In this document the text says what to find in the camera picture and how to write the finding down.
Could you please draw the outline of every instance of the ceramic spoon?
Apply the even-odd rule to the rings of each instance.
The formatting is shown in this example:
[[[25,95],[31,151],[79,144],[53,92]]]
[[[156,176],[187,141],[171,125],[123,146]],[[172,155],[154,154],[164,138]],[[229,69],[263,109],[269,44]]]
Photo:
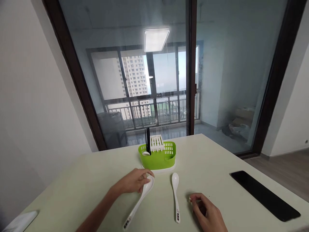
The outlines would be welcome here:
[[[138,200],[138,202],[136,203],[136,205],[134,206],[132,212],[130,213],[130,215],[128,216],[125,224],[123,225],[123,230],[126,230],[128,229],[139,205],[141,204],[142,200],[144,199],[144,197],[150,192],[150,190],[152,189],[153,185],[154,185],[154,178],[152,176],[148,176],[147,177],[148,179],[150,179],[150,182],[147,183],[147,184],[144,184],[143,186],[143,192],[142,192],[142,195],[141,195],[141,198]]]
[[[173,173],[172,175],[172,184],[173,184],[173,191],[174,191],[174,197],[175,197],[175,218],[176,222],[180,223],[180,213],[179,213],[179,205],[178,205],[178,200],[177,200],[177,187],[179,184],[179,176],[176,172]]]

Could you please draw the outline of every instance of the glass sliding door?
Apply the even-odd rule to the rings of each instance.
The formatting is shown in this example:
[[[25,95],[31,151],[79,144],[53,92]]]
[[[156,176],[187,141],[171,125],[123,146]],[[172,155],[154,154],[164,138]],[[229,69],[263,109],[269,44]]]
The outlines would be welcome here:
[[[186,1],[59,3],[107,148],[186,136]]]
[[[195,134],[232,153],[251,150],[286,6],[286,0],[198,5]]]

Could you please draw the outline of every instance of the hand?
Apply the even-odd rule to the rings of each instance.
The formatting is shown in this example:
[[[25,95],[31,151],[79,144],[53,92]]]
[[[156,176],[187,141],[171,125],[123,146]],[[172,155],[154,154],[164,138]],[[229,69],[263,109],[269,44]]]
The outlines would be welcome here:
[[[227,232],[220,210],[202,193],[190,195],[193,211],[204,232]]]
[[[155,176],[149,169],[133,169],[131,172],[121,178],[113,188],[117,189],[119,194],[139,192],[142,193],[144,184],[149,183],[146,173]]]

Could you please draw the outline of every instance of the green utensil holder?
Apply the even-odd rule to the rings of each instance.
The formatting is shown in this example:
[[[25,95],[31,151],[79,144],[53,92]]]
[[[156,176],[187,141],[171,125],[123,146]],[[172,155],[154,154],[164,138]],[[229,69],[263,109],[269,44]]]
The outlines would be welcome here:
[[[146,144],[139,146],[138,152],[142,161],[142,165],[146,169],[159,170],[170,168],[175,164],[176,144],[174,142],[163,142],[165,150],[152,151],[150,156],[144,156]]]

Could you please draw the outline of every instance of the spoon handle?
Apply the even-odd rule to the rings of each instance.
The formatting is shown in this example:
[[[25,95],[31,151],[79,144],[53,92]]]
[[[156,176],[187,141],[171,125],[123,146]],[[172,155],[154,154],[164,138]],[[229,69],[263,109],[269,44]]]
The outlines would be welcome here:
[[[177,200],[177,196],[175,192],[174,192],[174,197],[175,197],[175,218],[176,218],[176,222],[180,223],[179,205],[178,205],[178,200]]]
[[[125,222],[125,224],[122,227],[124,231],[128,229],[128,227],[129,227],[129,225],[130,225],[130,223],[131,223],[131,221],[132,221],[132,219],[133,219],[133,217],[134,217],[134,215],[135,215],[139,205],[141,204],[142,200],[143,200],[143,197],[141,197],[139,199],[139,201],[136,203],[136,205],[134,206],[133,210],[129,214],[128,218],[126,219],[126,222]]]

